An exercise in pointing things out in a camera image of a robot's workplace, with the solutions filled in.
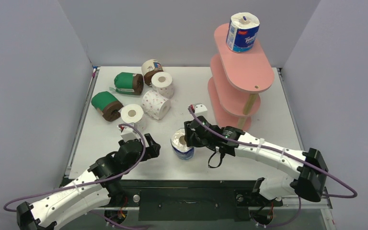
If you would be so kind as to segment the blue paper roll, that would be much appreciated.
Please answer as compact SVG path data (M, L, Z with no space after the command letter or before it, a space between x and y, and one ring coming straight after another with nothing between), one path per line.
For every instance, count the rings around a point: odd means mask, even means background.
M259 19L249 12L239 12L231 16L226 45L236 53L252 49L259 31Z

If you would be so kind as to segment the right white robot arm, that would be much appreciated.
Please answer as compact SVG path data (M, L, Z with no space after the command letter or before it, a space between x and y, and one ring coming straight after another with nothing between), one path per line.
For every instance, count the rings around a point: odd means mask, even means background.
M243 157L284 172L282 178L259 178L251 191L252 201L258 205L287 195L320 202L325 187L328 167L321 152L283 148L256 138L231 126L211 125L203 116L184 123L187 146L206 147L220 159L226 155Z

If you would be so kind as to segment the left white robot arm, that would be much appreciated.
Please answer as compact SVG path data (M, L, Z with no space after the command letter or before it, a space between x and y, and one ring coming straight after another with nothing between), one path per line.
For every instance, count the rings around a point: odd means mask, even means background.
M118 206L125 192L120 184L124 174L141 161L156 158L161 145L150 134L128 141L120 140L119 149L100 157L62 191L16 208L17 225L21 230L58 230L70 221L97 208Z

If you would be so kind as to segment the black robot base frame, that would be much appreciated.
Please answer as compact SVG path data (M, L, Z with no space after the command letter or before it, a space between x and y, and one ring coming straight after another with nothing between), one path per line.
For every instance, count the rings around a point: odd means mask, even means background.
M260 181L122 180L122 194L96 212L128 225L138 221L209 221L232 219L236 222L262 219L261 207L281 207L257 192Z

